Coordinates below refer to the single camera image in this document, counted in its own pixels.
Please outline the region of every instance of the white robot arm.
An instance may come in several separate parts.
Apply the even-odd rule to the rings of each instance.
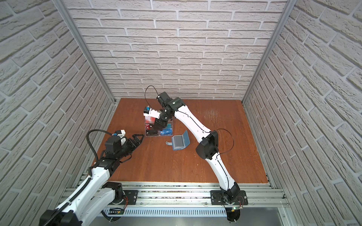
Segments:
[[[164,108],[162,111],[154,110],[150,107],[144,109],[144,116],[155,117],[154,128],[165,128],[168,119],[173,116],[180,120],[196,137],[199,145],[196,147],[197,154],[205,159],[213,169],[218,178],[220,188],[224,192],[224,200],[231,204],[237,199],[240,191],[238,184],[230,176],[218,149],[218,133],[211,131],[204,126],[189,110],[180,98],[172,99],[166,92],[161,93],[157,100]]]
[[[93,129],[88,132],[87,140],[89,133],[94,131],[102,131],[111,135],[105,143],[104,153],[102,152],[98,159],[91,146],[96,156],[96,163],[88,169],[89,176],[55,210],[46,210],[42,214],[39,220],[40,226],[88,226],[109,203],[117,205],[125,199],[121,183],[106,181],[120,163],[132,157],[132,152],[142,143],[144,135],[134,134],[133,139],[127,139],[124,130],[117,130],[111,134],[104,130]],[[121,159],[127,156],[129,157],[122,162]]]

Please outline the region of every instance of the open blue case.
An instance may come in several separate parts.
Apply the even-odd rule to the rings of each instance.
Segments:
[[[167,145],[171,146],[174,151],[181,150],[190,144],[189,134],[187,130],[182,135],[175,135],[171,138],[172,142],[166,142]]]

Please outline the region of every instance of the wooden table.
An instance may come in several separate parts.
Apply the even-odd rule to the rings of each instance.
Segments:
[[[155,99],[148,102],[156,109],[161,108]],[[197,119],[211,130],[225,128],[234,137],[234,148],[221,155],[230,175],[237,183],[267,183],[263,165],[256,150],[254,139],[241,104],[236,100],[184,100]],[[114,113],[108,131],[113,133],[124,129],[126,136],[144,134],[143,109],[145,99],[122,98]],[[187,128],[174,119],[174,135],[182,134]],[[230,134],[219,130],[219,151],[225,152],[232,146]],[[210,182],[218,180],[209,164],[201,159],[195,148],[196,138],[188,131],[190,145],[183,150],[173,151],[171,136],[145,137],[142,144],[133,152],[132,159],[121,164],[109,179],[110,181],[148,182]],[[105,135],[98,150],[98,156],[105,149]]]

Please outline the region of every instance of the white brick wall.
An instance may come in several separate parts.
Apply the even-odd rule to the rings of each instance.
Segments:
[[[298,0],[244,107],[301,225],[362,225],[360,0]]]
[[[285,2],[65,0],[117,99],[242,99]]]
[[[1,1],[0,40],[0,225],[38,225],[111,102],[52,1]]]

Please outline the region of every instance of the red wire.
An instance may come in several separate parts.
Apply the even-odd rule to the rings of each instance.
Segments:
[[[128,205],[128,198],[127,198],[127,196],[126,196],[126,206],[125,206],[125,209],[126,209],[127,205]]]
[[[240,203],[239,208],[241,207],[241,202],[240,202],[239,197],[241,197],[241,198],[243,199],[243,207],[244,207],[244,198],[243,198],[242,196],[238,196],[238,198],[237,198],[237,199],[239,200],[239,203]]]

